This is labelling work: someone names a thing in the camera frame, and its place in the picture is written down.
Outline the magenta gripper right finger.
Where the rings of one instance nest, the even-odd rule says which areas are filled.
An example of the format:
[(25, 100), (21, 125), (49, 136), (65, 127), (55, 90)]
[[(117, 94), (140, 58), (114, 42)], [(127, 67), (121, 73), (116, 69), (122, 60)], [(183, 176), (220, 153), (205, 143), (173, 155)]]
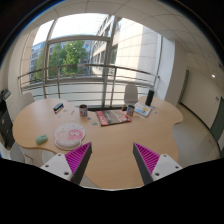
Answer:
[(133, 154), (145, 185), (182, 169), (168, 154), (159, 155), (137, 143), (133, 144)]

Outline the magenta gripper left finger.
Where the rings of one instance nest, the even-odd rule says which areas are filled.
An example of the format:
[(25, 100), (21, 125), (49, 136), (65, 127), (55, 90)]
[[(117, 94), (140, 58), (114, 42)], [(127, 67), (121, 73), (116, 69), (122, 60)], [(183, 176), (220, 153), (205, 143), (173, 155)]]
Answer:
[(91, 154), (92, 144), (86, 143), (66, 154), (56, 154), (42, 166), (42, 169), (79, 185)]

